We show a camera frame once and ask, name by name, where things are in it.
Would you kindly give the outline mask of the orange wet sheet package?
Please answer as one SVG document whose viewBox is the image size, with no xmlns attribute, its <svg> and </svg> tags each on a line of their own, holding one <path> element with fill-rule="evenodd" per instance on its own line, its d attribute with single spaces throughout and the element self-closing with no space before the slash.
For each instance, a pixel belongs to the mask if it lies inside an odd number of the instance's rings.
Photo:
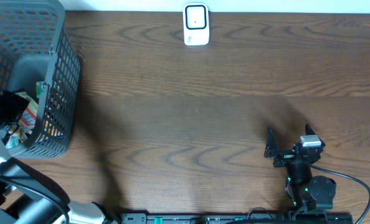
<svg viewBox="0 0 370 224">
<path fill-rule="evenodd" d="M 29 101 L 26 110 L 23 112 L 19 124 L 24 130 L 31 130 L 34 128 L 37 119 L 38 103 L 34 101 L 26 92 L 22 91 L 16 95 L 25 98 Z"/>
</svg>

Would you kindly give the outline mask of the green Kleenex tissue pack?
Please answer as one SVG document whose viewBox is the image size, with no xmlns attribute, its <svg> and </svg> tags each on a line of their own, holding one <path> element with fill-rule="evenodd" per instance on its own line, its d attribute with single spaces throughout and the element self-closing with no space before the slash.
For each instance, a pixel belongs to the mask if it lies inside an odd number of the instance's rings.
<svg viewBox="0 0 370 224">
<path fill-rule="evenodd" d="M 19 145 L 21 145 L 25 140 L 27 140 L 27 136 L 25 133 L 14 133 L 13 135 L 10 136 L 6 148 L 14 148 Z"/>
</svg>

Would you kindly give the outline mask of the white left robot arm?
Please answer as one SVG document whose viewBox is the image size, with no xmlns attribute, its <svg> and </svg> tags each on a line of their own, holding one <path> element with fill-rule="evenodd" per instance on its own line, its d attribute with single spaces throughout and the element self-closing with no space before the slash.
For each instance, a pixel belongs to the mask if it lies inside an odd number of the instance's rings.
<svg viewBox="0 0 370 224">
<path fill-rule="evenodd" d="M 11 156 L 4 140 L 28 104 L 9 91 L 0 94 L 0 223 L 120 223 L 120 218 L 95 202 L 69 199 L 55 181 Z"/>
</svg>

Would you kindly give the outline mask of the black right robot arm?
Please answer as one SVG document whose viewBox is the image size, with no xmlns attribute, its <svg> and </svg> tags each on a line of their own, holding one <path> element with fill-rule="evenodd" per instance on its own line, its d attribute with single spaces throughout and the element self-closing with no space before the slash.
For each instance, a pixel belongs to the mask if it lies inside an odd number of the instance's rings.
<svg viewBox="0 0 370 224">
<path fill-rule="evenodd" d="M 288 177 L 285 191 L 293 200 L 292 219 L 307 213 L 325 213 L 333 208 L 336 182 L 322 175 L 312 175 L 311 165 L 321 159 L 326 144 L 315 134 L 309 124 L 305 134 L 292 149 L 280 149 L 271 129 L 268 130 L 264 157 L 273 159 L 275 168 L 284 167 Z"/>
</svg>

